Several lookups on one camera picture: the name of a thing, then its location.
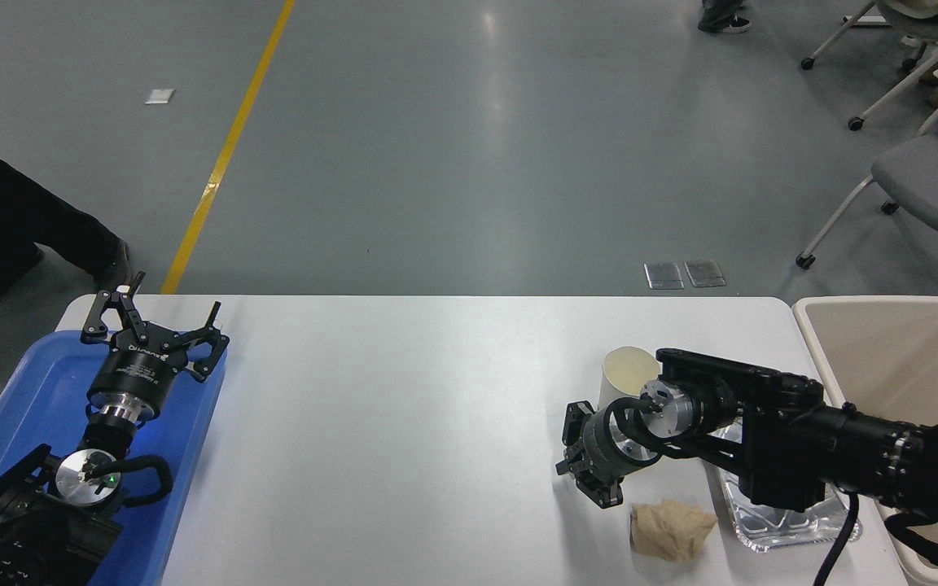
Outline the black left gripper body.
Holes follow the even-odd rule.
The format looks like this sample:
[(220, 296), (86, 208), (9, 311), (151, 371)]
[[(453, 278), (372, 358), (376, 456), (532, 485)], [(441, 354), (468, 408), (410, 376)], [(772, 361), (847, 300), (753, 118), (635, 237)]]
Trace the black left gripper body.
[(88, 391), (94, 408), (135, 403), (138, 420), (160, 416), (178, 372), (187, 364), (179, 334), (159, 324), (146, 324), (146, 338), (131, 329), (116, 331), (111, 349)]

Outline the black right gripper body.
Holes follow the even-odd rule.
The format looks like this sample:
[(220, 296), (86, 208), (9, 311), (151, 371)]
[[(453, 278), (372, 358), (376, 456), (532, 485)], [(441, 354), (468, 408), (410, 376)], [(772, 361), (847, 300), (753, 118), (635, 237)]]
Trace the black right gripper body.
[(616, 426), (609, 409), (585, 405), (587, 422), (583, 424), (584, 442), (581, 482), (620, 483), (626, 475), (654, 465), (658, 453), (625, 437)]

